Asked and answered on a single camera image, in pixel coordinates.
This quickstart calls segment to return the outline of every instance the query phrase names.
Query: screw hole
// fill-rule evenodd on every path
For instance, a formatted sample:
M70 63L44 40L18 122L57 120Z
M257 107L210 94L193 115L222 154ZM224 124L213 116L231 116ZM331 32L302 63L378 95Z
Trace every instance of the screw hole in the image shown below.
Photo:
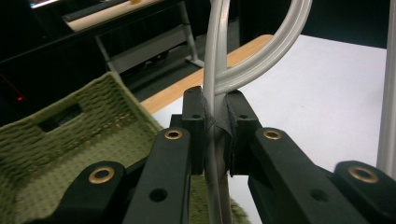
M321 189L311 189L311 197L320 203L329 201L329 196Z
M95 178L103 178L106 177L110 174L110 172L108 170L101 170L99 172L97 172L94 176Z
M178 130L171 130L165 133L165 137L167 139L171 139L171 140L176 140L181 138L181 136L183 135L183 133L181 131Z
M277 140L282 137L282 134L277 131L265 131L263 135L272 140Z
M162 202L163 200L166 199L167 196L168 196L168 193L166 192L165 189L154 189L149 194L149 198L155 203Z

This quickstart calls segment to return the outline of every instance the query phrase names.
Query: green woven basket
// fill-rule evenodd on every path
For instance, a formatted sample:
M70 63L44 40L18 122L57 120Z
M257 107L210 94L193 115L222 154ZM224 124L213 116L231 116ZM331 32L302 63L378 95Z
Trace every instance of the green woven basket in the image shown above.
M43 131L43 121L71 106L81 112L60 127ZM0 223L47 217L85 167L98 161L134 164L149 154L160 129L111 73L0 128ZM245 213L234 203L233 218L234 223L247 223ZM208 222L201 176L191 179L190 220Z

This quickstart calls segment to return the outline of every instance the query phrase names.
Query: curved tube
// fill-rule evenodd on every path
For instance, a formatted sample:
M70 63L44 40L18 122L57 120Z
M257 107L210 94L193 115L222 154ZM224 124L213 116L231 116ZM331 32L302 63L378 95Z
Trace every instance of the curved tube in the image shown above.
M293 0L273 39L244 62L216 76L215 94L234 91L274 66L291 48L304 28L312 0Z

